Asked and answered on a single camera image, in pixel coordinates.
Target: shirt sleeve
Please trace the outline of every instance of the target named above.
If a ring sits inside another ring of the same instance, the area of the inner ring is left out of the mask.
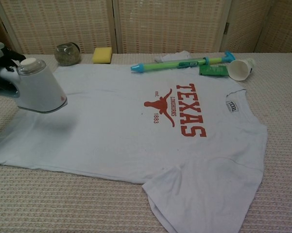
[[[229,158],[191,160],[143,185],[169,233],[237,233],[263,172]]]

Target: yellow sponge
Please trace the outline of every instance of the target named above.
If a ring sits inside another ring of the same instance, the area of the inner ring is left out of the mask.
[[[93,63],[105,64],[111,62],[112,48],[96,48],[93,54],[92,61]]]

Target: green card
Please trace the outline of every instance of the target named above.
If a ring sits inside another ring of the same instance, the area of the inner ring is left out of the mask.
[[[226,66],[200,66],[200,75],[227,76]]]

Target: white cloth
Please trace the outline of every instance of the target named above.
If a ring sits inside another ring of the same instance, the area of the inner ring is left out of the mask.
[[[68,105],[20,110],[0,135],[0,164],[144,183],[169,232],[238,232],[267,141],[239,84],[198,68],[75,65],[54,75]]]
[[[188,51],[181,51],[172,54],[167,54],[165,56],[155,57],[155,61],[158,63],[167,62],[167,61],[176,61],[176,60],[185,60],[192,58]]]

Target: t-shirt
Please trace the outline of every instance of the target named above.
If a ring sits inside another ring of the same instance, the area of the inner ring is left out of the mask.
[[[267,142],[243,87],[198,68],[75,65],[54,75],[68,105],[20,110],[0,135],[0,164],[143,183],[170,233],[238,232]]]

